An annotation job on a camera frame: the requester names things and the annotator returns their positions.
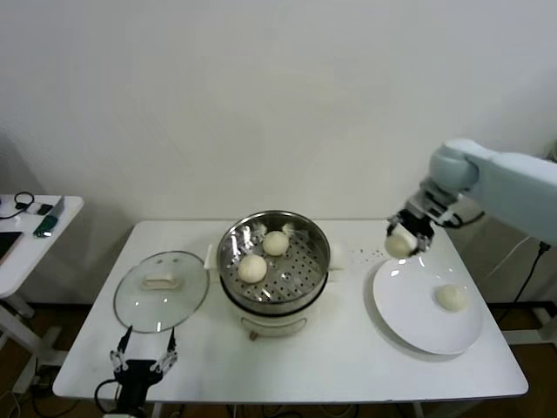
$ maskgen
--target cable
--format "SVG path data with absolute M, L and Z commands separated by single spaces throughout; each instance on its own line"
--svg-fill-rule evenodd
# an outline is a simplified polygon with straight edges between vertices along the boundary
M 22 410 L 23 410 L 23 405 L 30 400 L 31 400 L 31 397 L 30 397 L 29 392 L 27 394 L 20 394 L 19 397 L 17 398 L 18 404 L 11 407 L 10 412 L 6 415 L 6 418 L 20 418 Z M 17 416 L 12 415 L 15 411 L 17 411 Z
M 519 247 L 520 247 L 522 244 L 524 244 L 526 241 L 528 241 L 530 238 L 532 238 L 532 237 L 525 237 L 524 239 L 521 239 L 521 240 L 518 242 L 518 244 L 516 244 L 516 245 L 513 247 L 513 249 L 512 249 L 511 251 L 508 252 L 508 254 L 503 258 L 503 260 L 501 260 L 501 261 L 499 262 L 499 264 L 498 264 L 497 266 L 495 266 L 495 267 L 492 269 L 491 272 L 489 272 L 489 273 L 488 273 L 486 276 L 484 276 L 482 279 L 478 280 L 478 286 L 479 286 L 481 283 L 483 283 L 485 280 L 487 280 L 487 279 L 489 279 L 491 276 L 493 276 L 493 275 L 495 274 L 495 272 L 496 272 L 497 270 L 499 270 L 500 267 L 501 267 L 503 264 L 505 264 L 505 261 L 507 261 L 508 258 L 509 258 L 511 255 L 513 255 L 513 253 L 514 253 L 516 250 L 518 250 Z
M 37 416 L 39 416 L 40 418 L 58 418 L 60 416 L 69 414 L 71 411 L 77 408 L 77 405 L 79 405 L 79 401 L 74 402 L 74 404 L 68 409 L 66 409 L 65 411 L 58 412 L 57 414 L 54 415 L 45 415 L 38 410 L 37 403 L 35 401 L 35 396 L 33 395 L 33 388 L 31 388 L 31 405 L 33 406 L 33 410 L 35 411 L 35 414 L 37 414 Z
M 438 226 L 443 226 L 444 228 L 448 228 L 448 229 L 460 229 L 460 228 L 463 228 L 464 226 L 469 226 L 469 225 L 471 225 L 475 222 L 478 222 L 485 215 L 486 215 L 486 213 L 482 211 L 482 212 L 478 213 L 476 216 L 474 216 L 473 218 L 471 218 L 470 220 L 464 221 L 464 220 L 462 220 L 462 218 L 459 215 L 454 213 L 453 218 L 455 218 L 458 223 L 454 224 L 452 222 L 445 222 L 443 225 L 441 225 L 441 224 L 438 224 L 437 222 L 435 222 L 435 224 L 438 225 Z
M 281 405 L 281 406 L 278 407 L 277 410 L 276 410 L 275 412 L 273 412 L 272 414 L 266 414 L 266 413 L 265 413 L 265 405 L 261 405 L 261 414 L 262 414 L 265 418 L 274 418 L 275 416 L 279 415 L 285 408 L 286 408 L 286 405 Z
M 101 388 L 102 388 L 104 385 L 108 385 L 109 383 L 116 383 L 116 382 L 117 382 L 116 379 L 107 379 L 107 380 L 105 380 L 105 381 L 101 381 L 101 382 L 98 384 L 97 388 L 95 389 L 95 404 L 97 405 L 97 408 L 98 408 L 103 414 L 109 414 L 109 411 L 105 410 L 105 409 L 103 408 L 103 406 L 101 405 L 101 402 L 100 402 L 100 400 L 98 399 L 98 391 L 101 390 Z
M 29 196 L 30 199 L 31 199 L 31 202 L 21 202 L 21 201 L 19 201 L 18 200 L 19 197 L 23 196 L 23 195 Z M 29 206 L 31 206 L 33 203 L 35 203 L 35 195 L 33 193 L 29 193 L 29 192 L 19 192 L 17 195 L 14 196 L 14 201 L 16 203 L 24 205 L 24 207 L 22 209 L 19 209 L 17 212 L 12 213 L 10 216 L 0 216 L 0 220 L 2 220 L 2 219 L 12 219 L 12 218 L 15 218 L 18 214 L 25 212 Z
M 11 390 L 6 390 L 1 396 L 0 396 L 0 401 L 5 398 L 8 394 L 11 394 L 11 397 L 14 398 L 14 402 L 16 403 L 14 405 L 14 408 L 17 409 L 17 418 L 19 418 L 21 416 L 21 406 L 19 405 L 19 401 L 16 398 L 16 394 L 14 394 Z M 11 409 L 10 413 L 8 416 L 11 415 L 12 412 L 14 412 L 14 408 Z
M 394 406 L 396 407 L 402 418 L 408 418 L 408 415 L 406 415 L 406 412 L 404 412 L 404 409 L 402 409 L 402 407 L 398 403 L 395 403 Z
M 179 416 L 182 416 L 182 414 L 184 413 L 185 410 L 185 405 L 182 405 L 182 407 L 178 410 L 178 411 L 174 411 L 171 416 L 169 416 L 168 418 L 177 418 Z
M 551 248 L 551 246 L 549 244 L 546 244 L 545 242 L 540 242 L 540 249 L 538 250 L 538 255 L 536 256 L 536 258 L 534 259 L 534 262 L 532 264 L 532 267 L 530 268 L 530 273 L 528 274 L 528 277 L 526 277 L 526 280 L 524 280 L 524 284 L 522 284 L 522 287 L 520 288 L 519 292 L 517 293 L 516 297 L 513 300 L 513 303 L 518 302 L 520 296 L 522 295 L 522 292 L 524 292 L 524 289 L 526 289 L 526 286 L 528 285 L 528 283 L 530 282 L 530 279 L 532 279 L 532 276 L 534 275 L 534 270 L 536 269 L 536 266 L 538 265 L 538 261 L 540 261 L 540 258 L 543 254 L 545 254 L 549 248 Z M 511 312 L 512 308 L 509 307 L 497 320 L 497 324 L 500 325 L 501 322 L 505 319 L 505 317 L 507 317 L 508 313 Z
M 274 414 L 272 415 L 267 415 L 265 413 L 265 406 L 261 405 L 261 414 L 265 417 L 265 418 L 286 418 L 286 417 L 295 417 L 295 418 L 304 418 L 304 416 L 300 413 L 300 412 L 296 412 L 296 411 L 286 411 L 286 412 L 281 412 L 282 410 L 284 410 L 286 408 L 286 405 L 282 405 L 281 407 L 278 407 L 277 410 L 275 411 Z
M 319 405 L 319 409 L 321 409 L 323 414 L 329 416 L 330 418 L 344 418 L 344 416 L 350 412 L 350 409 L 352 409 L 352 405 L 348 405 L 348 408 L 342 414 L 332 414 L 328 412 L 323 405 Z
M 38 358 L 35 359 L 35 375 L 38 375 Z M 54 383 L 54 379 L 51 376 L 50 377 L 50 381 L 49 381 L 49 392 L 52 393 L 52 385 Z M 37 389 L 33 386 L 31 386 L 30 388 L 30 399 L 31 399 L 31 405 L 33 407 L 33 410 L 35 411 L 35 414 L 37 414 L 37 416 L 39 416 L 40 418 L 58 418 L 60 416 L 66 415 L 69 412 L 73 411 L 77 405 L 79 404 L 79 401 L 76 401 L 71 407 L 69 407 L 68 409 L 66 409 L 65 411 L 61 411 L 58 412 L 54 415 L 47 415 L 47 414 L 43 414 L 41 411 L 39 411 L 38 406 L 37 406 L 37 401 L 36 401 L 36 394 Z

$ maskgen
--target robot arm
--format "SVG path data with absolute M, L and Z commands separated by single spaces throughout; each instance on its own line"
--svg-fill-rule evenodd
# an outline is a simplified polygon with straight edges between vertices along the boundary
M 469 139 L 454 139 L 431 157 L 429 177 L 389 219 L 386 250 L 395 258 L 427 251 L 431 222 L 451 223 L 451 205 L 461 195 L 486 213 L 528 235 L 557 245 L 557 165 L 524 154 L 488 150 Z

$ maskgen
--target power cord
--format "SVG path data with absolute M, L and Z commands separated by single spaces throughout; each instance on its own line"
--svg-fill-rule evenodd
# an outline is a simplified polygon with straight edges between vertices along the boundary
M 14 407 L 11 409 L 10 413 L 8 414 L 8 416 L 10 416 L 14 410 L 17 410 L 17 418 L 19 418 L 21 416 L 21 405 L 19 403 L 18 398 L 16 398 L 16 394 L 14 394 L 11 390 L 6 390 L 2 395 L 0 395 L 0 401 L 5 398 L 6 396 L 8 396 L 9 394 L 11 394 L 11 397 L 14 398 L 14 402 L 15 405 Z
M 35 375 L 37 375 L 38 372 L 38 359 L 35 359 Z M 49 386 L 48 386 L 48 394 L 52 394 L 52 385 L 54 383 L 54 379 L 51 377 L 50 381 L 49 381 Z M 37 387 L 31 386 L 30 388 L 30 400 L 31 400 L 31 405 L 33 407 L 33 410 L 35 411 L 35 414 L 37 414 L 38 417 L 40 418 L 59 418 L 60 416 L 64 416 L 66 414 L 69 414 L 71 411 L 73 411 L 75 408 L 77 408 L 77 405 L 79 404 L 79 401 L 74 402 L 73 405 L 71 405 L 69 408 L 65 409 L 64 411 L 58 412 L 56 414 L 53 415 L 47 415 L 44 414 L 43 412 L 41 412 L 38 408 L 37 405 Z
M 521 239 L 521 240 L 518 242 L 518 244 L 516 244 L 516 245 L 513 247 L 513 249 L 507 253 L 507 255 L 503 258 L 503 260 L 501 260 L 501 261 L 499 262 L 499 264 L 498 264 L 497 266 L 495 266 L 495 267 L 492 269 L 491 272 L 489 272 L 488 274 L 486 274 L 482 279 L 479 279 L 479 280 L 478 280 L 478 287 L 479 287 L 484 281 L 486 281 L 486 280 L 489 279 L 491 276 L 493 276 L 493 275 L 495 274 L 495 272 L 497 272 L 497 270 L 499 270 L 499 269 L 501 268 L 501 266 L 503 266 L 503 264 L 505 264 L 505 261 L 507 261 L 507 260 L 509 259 L 509 257 L 510 257 L 511 255 L 513 255 L 514 252 L 515 252 L 516 250 L 518 250 L 519 247 L 520 247 L 522 244 L 524 244 L 526 241 L 528 241 L 530 238 L 531 238 L 531 237 L 525 237 L 524 239 Z
M 396 407 L 397 412 L 402 418 L 408 418 L 408 415 L 406 414 L 406 412 L 404 412 L 404 409 L 402 409 L 402 407 L 398 403 L 395 403 L 394 406 Z
M 178 418 L 179 416 L 182 416 L 182 414 L 185 411 L 185 405 L 182 405 L 182 407 L 180 407 L 180 409 L 178 411 L 174 411 L 171 416 L 169 416 L 168 418 Z
M 304 418 L 304 416 L 300 412 L 296 411 L 286 411 L 281 412 L 286 408 L 286 405 L 282 405 L 278 407 L 274 414 L 268 415 L 265 413 L 265 406 L 261 405 L 261 414 L 264 418 L 286 418 L 286 417 L 294 417 L 294 418 Z
M 109 383 L 116 383 L 117 380 L 116 379 L 107 379 L 105 381 L 101 381 L 97 388 L 95 389 L 95 404 L 97 405 L 97 408 L 103 413 L 103 414 L 109 414 L 110 411 L 107 411 L 106 409 L 103 408 L 103 406 L 101 405 L 100 400 L 98 399 L 98 391 L 101 390 L 101 388 L 104 385 L 108 385 Z
M 344 418 L 350 412 L 352 407 L 355 407 L 354 417 L 358 416 L 358 412 L 359 412 L 358 404 L 348 405 L 348 408 L 346 408 L 346 410 L 342 414 L 333 414 L 327 411 L 323 405 L 319 405 L 319 409 L 321 409 L 321 412 L 323 412 L 323 414 L 327 415 L 330 418 Z
M 476 216 L 474 216 L 473 218 L 471 218 L 470 220 L 462 220 L 462 218 L 459 215 L 457 215 L 456 213 L 453 213 L 453 218 L 456 219 L 456 223 L 445 222 L 444 224 L 440 224 L 438 222 L 435 222 L 435 225 L 442 226 L 443 228 L 446 228 L 446 229 L 460 229 L 460 228 L 463 228 L 465 226 L 469 226 L 471 224 L 474 224 L 474 223 L 478 222 L 485 215 L 486 215 L 486 213 L 482 211 L 482 212 L 478 213 Z
M 538 261 L 540 261 L 540 258 L 543 254 L 545 254 L 547 251 L 549 251 L 549 249 L 551 248 L 551 246 L 549 244 L 546 244 L 545 242 L 540 242 L 540 248 L 538 250 L 538 255 L 536 256 L 536 258 L 534 259 L 534 262 L 532 264 L 532 267 L 530 268 L 530 273 L 528 274 L 528 277 L 526 277 L 526 280 L 524 280 L 524 284 L 522 285 L 522 287 L 520 288 L 519 292 L 517 293 L 516 297 L 513 300 L 513 304 L 518 302 L 520 296 L 522 295 L 522 293 L 524 292 L 524 289 L 526 289 L 526 286 L 528 285 L 528 282 L 530 281 L 530 279 L 532 279 L 532 276 L 534 275 L 534 270 L 536 269 L 536 266 L 538 265 Z M 512 308 L 509 307 L 497 320 L 497 324 L 500 325 L 501 322 L 507 317 L 508 313 L 511 312 Z
M 31 202 L 20 201 L 19 198 L 21 196 L 29 196 Z M 16 194 L 14 196 L 14 201 L 16 202 L 16 204 L 20 204 L 23 207 L 21 209 L 19 209 L 18 211 L 16 211 L 15 213 L 12 213 L 9 216 L 0 216 L 0 220 L 12 219 L 12 218 L 15 218 L 18 214 L 25 212 L 29 206 L 31 206 L 33 203 L 35 203 L 35 195 L 33 193 L 29 193 L 29 192 L 19 192 L 18 194 Z

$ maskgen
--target phone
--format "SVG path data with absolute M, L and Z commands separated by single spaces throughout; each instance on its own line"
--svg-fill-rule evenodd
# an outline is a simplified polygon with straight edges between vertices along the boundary
M 8 257 L 23 233 L 0 233 L 0 264 Z

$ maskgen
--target white wall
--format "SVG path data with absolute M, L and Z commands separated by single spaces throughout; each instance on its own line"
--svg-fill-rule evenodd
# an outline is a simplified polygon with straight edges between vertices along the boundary
M 523 0 L 3 1 L 4 171 L 87 205 L 25 294 L 93 300 L 141 219 L 386 216 L 448 138 L 540 152 L 555 16 Z

